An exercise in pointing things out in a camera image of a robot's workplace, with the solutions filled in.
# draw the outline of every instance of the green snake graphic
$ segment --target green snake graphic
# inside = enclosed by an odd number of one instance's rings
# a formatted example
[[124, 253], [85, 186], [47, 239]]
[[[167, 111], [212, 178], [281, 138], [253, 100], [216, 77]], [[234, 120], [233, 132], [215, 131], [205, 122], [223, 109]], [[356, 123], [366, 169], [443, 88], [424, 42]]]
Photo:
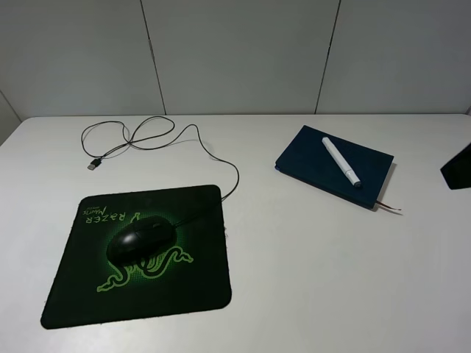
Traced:
[[130, 278], [131, 274], [136, 271], [141, 272], [141, 275], [147, 279], [154, 279], [162, 276], [166, 269], [169, 267], [171, 261], [179, 263], [185, 261], [187, 263], [192, 263], [193, 258], [190, 254], [183, 251], [179, 246], [172, 246], [169, 250], [164, 252], [162, 255], [152, 257], [150, 259], [145, 259], [139, 263], [132, 266], [114, 266], [112, 263], [108, 263], [113, 270], [116, 272], [108, 277], [107, 281], [96, 287], [97, 292], [106, 292], [114, 287], [122, 287], [126, 285]]

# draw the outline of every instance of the white table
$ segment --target white table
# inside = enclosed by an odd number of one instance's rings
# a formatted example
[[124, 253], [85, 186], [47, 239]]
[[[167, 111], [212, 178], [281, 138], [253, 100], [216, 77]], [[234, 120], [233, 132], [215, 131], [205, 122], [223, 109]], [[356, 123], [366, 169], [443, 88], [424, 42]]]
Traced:
[[[467, 115], [175, 116], [241, 172], [224, 202], [233, 299], [206, 313], [45, 330], [40, 315], [80, 200], [235, 182], [193, 140], [130, 149], [94, 172], [80, 147], [110, 117], [32, 118], [0, 148], [0, 352], [471, 352], [471, 189], [439, 169], [471, 141]], [[136, 127], [144, 117], [119, 117]], [[168, 125], [154, 122], [149, 134]], [[395, 156], [366, 210], [285, 176], [275, 160], [303, 124]], [[120, 142], [94, 130], [90, 150]]]

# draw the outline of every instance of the computer mouse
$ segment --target computer mouse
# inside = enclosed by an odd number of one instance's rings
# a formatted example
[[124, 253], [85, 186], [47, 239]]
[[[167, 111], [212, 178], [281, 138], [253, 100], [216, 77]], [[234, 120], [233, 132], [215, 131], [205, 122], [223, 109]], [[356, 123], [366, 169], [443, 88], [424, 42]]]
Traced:
[[148, 217], [125, 226], [108, 244], [106, 256], [113, 265], [129, 265], [175, 242], [175, 228], [162, 217]]

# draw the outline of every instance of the mouse pad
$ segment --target mouse pad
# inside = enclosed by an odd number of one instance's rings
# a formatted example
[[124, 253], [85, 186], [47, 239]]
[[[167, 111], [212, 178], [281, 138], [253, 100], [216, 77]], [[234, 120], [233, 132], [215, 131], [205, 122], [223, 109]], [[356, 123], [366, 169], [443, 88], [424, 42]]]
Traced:
[[[135, 265], [107, 261], [133, 221], [160, 216], [175, 242]], [[46, 329], [222, 308], [231, 299], [221, 192], [215, 185], [82, 200], [41, 317]]]

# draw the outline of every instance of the notebook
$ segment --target notebook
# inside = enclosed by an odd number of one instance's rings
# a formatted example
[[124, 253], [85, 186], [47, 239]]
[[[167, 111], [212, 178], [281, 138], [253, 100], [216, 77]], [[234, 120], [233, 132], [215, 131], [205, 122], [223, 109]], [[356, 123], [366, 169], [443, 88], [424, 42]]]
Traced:
[[[328, 137], [358, 178], [355, 188], [322, 143]], [[393, 156], [304, 126], [276, 161], [275, 168], [362, 207], [372, 209], [378, 199]]]

